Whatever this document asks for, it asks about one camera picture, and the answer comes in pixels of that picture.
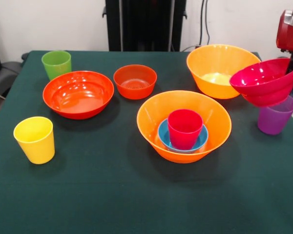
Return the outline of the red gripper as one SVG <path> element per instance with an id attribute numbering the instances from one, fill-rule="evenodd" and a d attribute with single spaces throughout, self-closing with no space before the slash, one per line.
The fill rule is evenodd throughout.
<path id="1" fill-rule="evenodd" d="M 290 51 L 291 57 L 285 74 L 293 71 L 293 11 L 285 10 L 279 21 L 277 36 L 277 48 Z"/>

